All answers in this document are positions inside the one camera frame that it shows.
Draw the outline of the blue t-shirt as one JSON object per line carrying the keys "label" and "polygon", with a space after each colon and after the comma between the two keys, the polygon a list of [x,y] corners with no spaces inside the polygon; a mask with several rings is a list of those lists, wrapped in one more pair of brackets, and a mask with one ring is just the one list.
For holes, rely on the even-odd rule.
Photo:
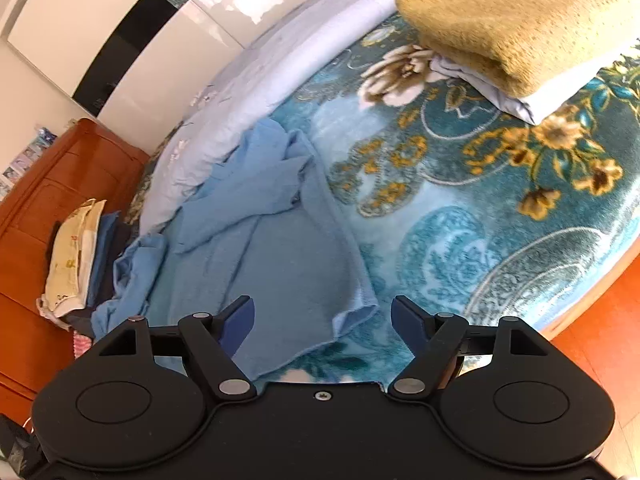
{"label": "blue t-shirt", "polygon": [[255,305],[235,353],[250,379],[337,341],[378,310],[355,237],[306,136],[263,119],[166,226],[149,321]]}

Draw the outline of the light blue floral quilt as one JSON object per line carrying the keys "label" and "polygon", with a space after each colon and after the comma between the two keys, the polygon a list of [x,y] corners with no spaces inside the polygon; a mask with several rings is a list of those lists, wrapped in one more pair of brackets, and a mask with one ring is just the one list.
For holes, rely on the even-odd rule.
{"label": "light blue floral quilt", "polygon": [[395,11],[395,0],[308,0],[244,49],[205,87],[157,157],[141,233],[163,229],[245,130]]}

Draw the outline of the crumpled blue garment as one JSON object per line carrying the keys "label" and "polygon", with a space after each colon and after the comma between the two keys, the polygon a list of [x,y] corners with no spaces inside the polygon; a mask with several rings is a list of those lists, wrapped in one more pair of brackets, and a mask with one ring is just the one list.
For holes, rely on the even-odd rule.
{"label": "crumpled blue garment", "polygon": [[167,240],[160,233],[139,236],[113,266],[113,297],[91,315],[93,339],[99,340],[115,327],[148,310],[148,298],[163,264]]}

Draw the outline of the orange wooden headboard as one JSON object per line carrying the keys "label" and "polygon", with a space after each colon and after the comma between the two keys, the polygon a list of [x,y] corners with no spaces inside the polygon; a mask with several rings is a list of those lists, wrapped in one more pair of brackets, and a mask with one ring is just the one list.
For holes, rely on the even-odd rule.
{"label": "orange wooden headboard", "polygon": [[57,138],[1,203],[1,411],[22,424],[37,393],[74,359],[73,337],[41,316],[56,222],[89,198],[128,208],[149,156],[82,118]]}

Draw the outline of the teal floral bed blanket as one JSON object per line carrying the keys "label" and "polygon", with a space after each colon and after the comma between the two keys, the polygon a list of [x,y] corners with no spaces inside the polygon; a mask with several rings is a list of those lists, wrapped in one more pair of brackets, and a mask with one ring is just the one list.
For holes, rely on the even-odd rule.
{"label": "teal floral bed blanket", "polygon": [[638,238],[639,101],[608,96],[597,112],[603,92],[581,91],[533,126],[437,75],[433,52],[396,6],[254,123],[306,136],[378,300],[337,341],[256,379],[390,382],[409,359],[390,325],[398,295],[545,330]]}

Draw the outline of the white glossy wardrobe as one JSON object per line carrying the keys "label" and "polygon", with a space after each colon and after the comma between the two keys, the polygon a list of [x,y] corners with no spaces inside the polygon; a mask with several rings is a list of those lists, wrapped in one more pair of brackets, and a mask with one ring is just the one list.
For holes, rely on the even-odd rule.
{"label": "white glossy wardrobe", "polygon": [[67,107],[150,152],[205,85],[307,0],[1,0],[1,37]]}

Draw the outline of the folded white cloth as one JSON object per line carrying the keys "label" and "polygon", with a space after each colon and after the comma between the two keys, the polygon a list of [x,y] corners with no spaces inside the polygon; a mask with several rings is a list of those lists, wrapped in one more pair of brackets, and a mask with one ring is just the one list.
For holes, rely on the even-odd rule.
{"label": "folded white cloth", "polygon": [[527,96],[509,96],[477,70],[463,66],[445,55],[433,52],[430,69],[437,75],[462,79],[498,110],[527,122],[540,125],[581,91],[603,92],[597,98],[596,111],[605,108],[608,96],[628,103],[639,101],[639,39],[578,64],[547,82]]}

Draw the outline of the dark blue folded garment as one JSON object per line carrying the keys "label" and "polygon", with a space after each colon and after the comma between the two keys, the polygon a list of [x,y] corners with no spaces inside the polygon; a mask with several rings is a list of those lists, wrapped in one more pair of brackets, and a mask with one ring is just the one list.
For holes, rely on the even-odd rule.
{"label": "dark blue folded garment", "polygon": [[62,317],[62,320],[81,336],[94,338],[91,315],[100,304],[114,296],[114,262],[130,242],[131,232],[132,226],[122,221],[119,211],[101,217],[86,306]]}

